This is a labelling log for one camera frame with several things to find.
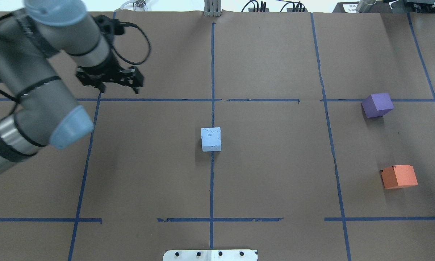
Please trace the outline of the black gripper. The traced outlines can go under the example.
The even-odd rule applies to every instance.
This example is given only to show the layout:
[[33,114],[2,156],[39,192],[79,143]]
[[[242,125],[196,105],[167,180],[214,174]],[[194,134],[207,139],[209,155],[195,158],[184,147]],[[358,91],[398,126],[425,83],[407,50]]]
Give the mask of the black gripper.
[[144,76],[136,66],[127,69],[120,66],[118,59],[110,54],[99,65],[93,67],[78,66],[75,76],[84,86],[92,86],[102,94],[106,92],[104,83],[116,83],[129,86],[139,94],[144,83]]

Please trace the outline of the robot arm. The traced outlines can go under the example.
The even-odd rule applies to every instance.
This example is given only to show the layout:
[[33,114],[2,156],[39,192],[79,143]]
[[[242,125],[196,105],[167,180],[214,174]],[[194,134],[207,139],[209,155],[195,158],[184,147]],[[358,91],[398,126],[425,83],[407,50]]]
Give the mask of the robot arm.
[[61,51],[77,65],[84,86],[104,93],[105,83],[138,94],[144,77],[114,47],[125,28],[140,27],[105,15],[93,17],[81,0],[25,0],[0,17],[0,94],[14,102],[0,120],[0,174],[47,145],[61,150],[89,134],[94,122],[49,59]]

